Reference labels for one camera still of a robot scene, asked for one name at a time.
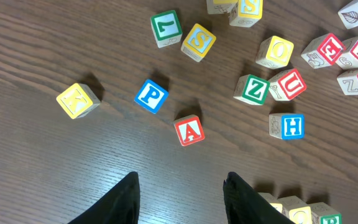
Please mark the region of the yellow K block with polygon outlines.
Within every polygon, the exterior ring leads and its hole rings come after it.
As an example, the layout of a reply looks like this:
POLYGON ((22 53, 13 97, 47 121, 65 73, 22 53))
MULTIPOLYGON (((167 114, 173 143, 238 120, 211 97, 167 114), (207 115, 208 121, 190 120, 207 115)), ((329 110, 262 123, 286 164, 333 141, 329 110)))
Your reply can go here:
POLYGON ((56 100, 71 119, 82 118, 101 104, 91 88, 82 83, 74 83, 56 100))

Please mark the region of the yellow C block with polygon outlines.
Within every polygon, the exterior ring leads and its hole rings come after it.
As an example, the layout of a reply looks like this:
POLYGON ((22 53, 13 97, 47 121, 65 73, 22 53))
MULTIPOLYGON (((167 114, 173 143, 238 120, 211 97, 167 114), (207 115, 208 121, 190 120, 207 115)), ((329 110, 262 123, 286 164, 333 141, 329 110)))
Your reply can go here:
POLYGON ((259 195, 264 198, 274 209, 276 209, 279 213, 283 212, 283 205, 278 201, 276 197, 274 197, 270 193, 259 192, 259 195))

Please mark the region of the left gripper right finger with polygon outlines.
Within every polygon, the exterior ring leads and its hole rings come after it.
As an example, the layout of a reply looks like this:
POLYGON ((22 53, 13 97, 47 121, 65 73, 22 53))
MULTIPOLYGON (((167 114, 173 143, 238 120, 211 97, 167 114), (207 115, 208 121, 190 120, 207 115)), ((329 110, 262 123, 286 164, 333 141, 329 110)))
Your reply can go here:
POLYGON ((223 182, 223 194, 228 224, 291 224, 235 172, 223 182))

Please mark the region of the blue P block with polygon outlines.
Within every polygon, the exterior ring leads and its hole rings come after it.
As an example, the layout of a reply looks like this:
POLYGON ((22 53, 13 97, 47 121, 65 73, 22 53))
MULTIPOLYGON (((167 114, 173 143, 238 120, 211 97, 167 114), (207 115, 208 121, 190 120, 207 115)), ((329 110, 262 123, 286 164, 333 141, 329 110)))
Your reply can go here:
POLYGON ((167 90, 147 79, 135 96, 134 101, 149 112, 157 114, 168 96, 167 90))

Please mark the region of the green Z block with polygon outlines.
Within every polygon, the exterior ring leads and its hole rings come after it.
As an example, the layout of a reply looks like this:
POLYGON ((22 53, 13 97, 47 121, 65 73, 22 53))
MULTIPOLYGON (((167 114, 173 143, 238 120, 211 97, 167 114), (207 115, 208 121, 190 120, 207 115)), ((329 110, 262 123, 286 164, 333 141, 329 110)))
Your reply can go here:
POLYGON ((233 98, 250 105, 263 105, 269 93, 270 83, 255 75, 244 75, 238 80, 233 98))

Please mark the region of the yellow o block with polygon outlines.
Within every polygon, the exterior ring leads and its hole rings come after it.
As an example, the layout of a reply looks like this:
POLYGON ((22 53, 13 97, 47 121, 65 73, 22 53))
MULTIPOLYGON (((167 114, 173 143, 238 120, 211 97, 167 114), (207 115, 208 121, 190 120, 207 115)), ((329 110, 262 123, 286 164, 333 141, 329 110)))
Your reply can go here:
POLYGON ((271 69, 286 67, 293 49, 293 42, 273 35, 260 44, 255 62, 271 69))
POLYGON ((297 196, 279 198, 282 214, 295 224, 312 224, 311 207, 297 196))

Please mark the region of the green R block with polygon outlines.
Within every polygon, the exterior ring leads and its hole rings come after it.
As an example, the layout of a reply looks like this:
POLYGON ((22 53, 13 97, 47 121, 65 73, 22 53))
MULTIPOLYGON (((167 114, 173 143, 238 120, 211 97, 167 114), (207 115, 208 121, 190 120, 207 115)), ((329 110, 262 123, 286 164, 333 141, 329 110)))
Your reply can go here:
POLYGON ((324 202, 311 203, 312 224, 342 224, 342 215, 324 202))

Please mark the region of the yellow s block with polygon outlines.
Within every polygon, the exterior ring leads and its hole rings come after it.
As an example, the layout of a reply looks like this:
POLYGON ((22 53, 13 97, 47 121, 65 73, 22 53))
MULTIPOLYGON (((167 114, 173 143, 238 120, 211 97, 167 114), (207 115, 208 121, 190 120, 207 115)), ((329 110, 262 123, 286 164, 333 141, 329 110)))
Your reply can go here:
POLYGON ((238 0, 229 15, 229 25, 250 28, 262 18, 263 0, 238 0))
POLYGON ((216 36, 195 24, 181 45, 181 51, 195 62, 201 62, 216 41, 216 36))

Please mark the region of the red E block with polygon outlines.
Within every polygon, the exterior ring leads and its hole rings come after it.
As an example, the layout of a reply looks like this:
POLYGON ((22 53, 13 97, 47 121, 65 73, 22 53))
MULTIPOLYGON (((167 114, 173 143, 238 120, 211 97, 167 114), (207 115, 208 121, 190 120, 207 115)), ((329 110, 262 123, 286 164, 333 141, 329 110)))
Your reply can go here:
POLYGON ((334 65, 343 51, 344 44, 333 33, 328 33, 313 39, 302 51, 301 57, 313 69, 318 69, 334 65))

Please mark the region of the green 7 block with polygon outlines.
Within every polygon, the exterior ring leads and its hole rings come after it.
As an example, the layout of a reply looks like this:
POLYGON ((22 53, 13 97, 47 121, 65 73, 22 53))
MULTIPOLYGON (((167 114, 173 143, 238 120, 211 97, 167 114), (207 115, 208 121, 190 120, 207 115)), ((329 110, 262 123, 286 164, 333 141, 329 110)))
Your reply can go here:
POLYGON ((183 31, 175 10, 165 11, 150 18, 158 48, 178 43, 183 31))

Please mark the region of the red U block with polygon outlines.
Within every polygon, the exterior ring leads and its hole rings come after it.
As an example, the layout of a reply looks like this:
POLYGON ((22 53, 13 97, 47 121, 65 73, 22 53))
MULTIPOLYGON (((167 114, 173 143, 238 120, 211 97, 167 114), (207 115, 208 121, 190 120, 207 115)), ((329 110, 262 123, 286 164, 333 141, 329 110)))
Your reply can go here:
POLYGON ((268 82, 269 92, 276 101, 291 101, 307 89, 301 74, 295 68, 276 74, 268 82))

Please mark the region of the red A block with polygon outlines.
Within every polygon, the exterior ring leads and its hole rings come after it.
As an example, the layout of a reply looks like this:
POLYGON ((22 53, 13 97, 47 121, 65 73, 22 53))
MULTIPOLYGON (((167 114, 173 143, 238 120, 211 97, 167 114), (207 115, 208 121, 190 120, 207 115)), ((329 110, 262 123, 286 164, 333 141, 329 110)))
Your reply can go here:
POLYGON ((180 144, 185 147, 205 139, 200 118, 191 114, 174 121, 180 144))

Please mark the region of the yellow S block left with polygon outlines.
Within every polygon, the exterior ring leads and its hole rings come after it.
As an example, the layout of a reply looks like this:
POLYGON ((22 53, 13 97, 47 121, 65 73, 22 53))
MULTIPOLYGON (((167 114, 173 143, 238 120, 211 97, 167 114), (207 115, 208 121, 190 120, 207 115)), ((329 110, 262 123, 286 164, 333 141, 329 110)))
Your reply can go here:
POLYGON ((216 41, 216 36, 195 24, 181 45, 181 51, 195 62, 201 62, 216 41))

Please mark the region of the blue H block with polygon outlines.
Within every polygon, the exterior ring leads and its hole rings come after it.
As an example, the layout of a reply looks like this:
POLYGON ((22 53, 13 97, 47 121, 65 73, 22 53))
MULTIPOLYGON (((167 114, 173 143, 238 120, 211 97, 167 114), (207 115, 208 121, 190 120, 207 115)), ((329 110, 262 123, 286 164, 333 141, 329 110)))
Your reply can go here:
POLYGON ((269 135, 282 140, 303 139, 305 117, 295 113, 273 113, 268 117, 269 135))

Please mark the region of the red I block upper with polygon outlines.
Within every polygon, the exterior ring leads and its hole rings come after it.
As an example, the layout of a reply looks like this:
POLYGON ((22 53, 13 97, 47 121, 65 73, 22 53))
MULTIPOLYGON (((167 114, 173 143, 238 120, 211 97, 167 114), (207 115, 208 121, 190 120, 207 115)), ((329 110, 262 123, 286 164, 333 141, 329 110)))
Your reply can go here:
POLYGON ((358 36, 346 39, 342 42, 345 50, 336 63, 343 69, 358 68, 358 36))

